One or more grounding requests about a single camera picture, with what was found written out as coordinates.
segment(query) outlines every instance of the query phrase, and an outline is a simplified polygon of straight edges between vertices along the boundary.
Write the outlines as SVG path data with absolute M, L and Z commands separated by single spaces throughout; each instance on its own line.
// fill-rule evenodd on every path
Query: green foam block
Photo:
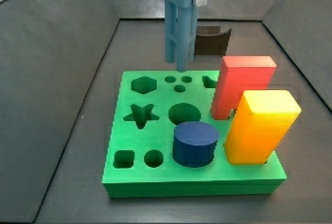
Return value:
M 286 175 L 272 153 L 264 165 L 232 166 L 223 142 L 232 116 L 210 115 L 218 71 L 124 72 L 102 186 L 109 198 L 268 194 Z M 173 128 L 199 120 L 219 131 L 212 161 L 200 168 L 172 158 Z

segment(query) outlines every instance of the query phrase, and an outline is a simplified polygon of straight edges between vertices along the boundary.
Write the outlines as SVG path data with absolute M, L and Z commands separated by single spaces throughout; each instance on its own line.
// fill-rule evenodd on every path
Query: hexagonal hole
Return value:
M 143 95 L 155 89 L 156 80 L 151 79 L 149 77 L 140 77 L 131 81 L 131 90 Z

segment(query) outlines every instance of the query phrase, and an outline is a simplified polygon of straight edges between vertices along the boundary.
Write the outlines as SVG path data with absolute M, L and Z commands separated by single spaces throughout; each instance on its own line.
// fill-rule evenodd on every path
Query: circular hole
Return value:
M 200 119 L 200 112 L 191 104 L 176 104 L 168 110 L 169 121 L 177 125 L 185 121 L 198 121 Z
M 173 87 L 173 90 L 175 90 L 176 92 L 181 93 L 181 92 L 185 91 L 185 88 L 184 88 L 181 85 L 176 85 L 176 86 Z
M 191 77 L 188 76 L 181 77 L 181 82 L 191 82 Z
M 176 79 L 175 79 L 173 77 L 165 77 L 165 78 L 164 78 L 164 81 L 167 81 L 167 82 L 169 82 L 169 83 L 173 82 L 175 80 L 176 80 Z
M 155 168 L 160 166 L 161 162 L 163 162 L 163 155 L 159 150 L 149 150 L 144 154 L 144 163 L 147 166 Z

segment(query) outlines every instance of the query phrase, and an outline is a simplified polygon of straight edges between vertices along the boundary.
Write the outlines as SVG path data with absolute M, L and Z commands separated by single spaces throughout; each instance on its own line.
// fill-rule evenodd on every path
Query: small circular hole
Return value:
M 144 163 L 147 166 L 155 168 L 159 167 L 163 163 L 163 155 L 159 150 L 149 150 L 144 154 Z
M 173 82 L 175 80 L 176 80 L 176 79 L 175 79 L 173 77 L 165 77 L 165 78 L 164 78 L 164 81 L 165 81 L 165 82 L 169 82 L 169 83 Z
M 191 82 L 191 77 L 188 76 L 181 77 L 181 82 Z
M 185 88 L 184 88 L 181 85 L 176 85 L 176 86 L 173 87 L 173 90 L 175 90 L 176 92 L 181 93 L 181 92 L 185 91 Z

